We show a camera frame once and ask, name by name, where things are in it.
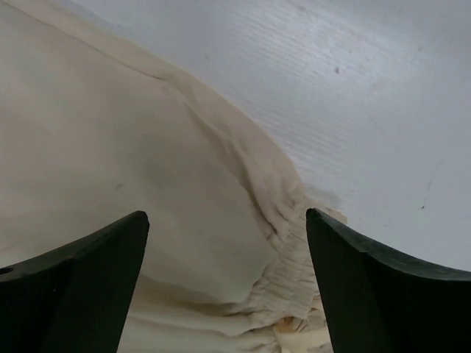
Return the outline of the beige trousers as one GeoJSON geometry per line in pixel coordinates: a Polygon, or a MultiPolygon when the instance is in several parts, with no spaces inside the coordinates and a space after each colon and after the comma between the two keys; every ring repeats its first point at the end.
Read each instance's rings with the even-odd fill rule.
{"type": "Polygon", "coordinates": [[[1,3],[1,263],[149,218],[120,352],[331,352],[293,163],[180,69],[1,3]]]}

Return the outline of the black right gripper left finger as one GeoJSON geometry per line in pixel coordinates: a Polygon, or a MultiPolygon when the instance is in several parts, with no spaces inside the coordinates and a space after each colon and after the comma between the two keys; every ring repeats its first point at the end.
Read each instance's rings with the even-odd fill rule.
{"type": "Polygon", "coordinates": [[[1,269],[2,352],[116,352],[144,258],[143,211],[1,269]]]}

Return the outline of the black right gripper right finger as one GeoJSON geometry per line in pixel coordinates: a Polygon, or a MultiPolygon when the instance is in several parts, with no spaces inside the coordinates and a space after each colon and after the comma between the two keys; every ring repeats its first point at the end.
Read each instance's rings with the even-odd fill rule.
{"type": "Polygon", "coordinates": [[[402,253],[309,209],[311,259],[335,352],[470,351],[470,273],[402,253]]]}

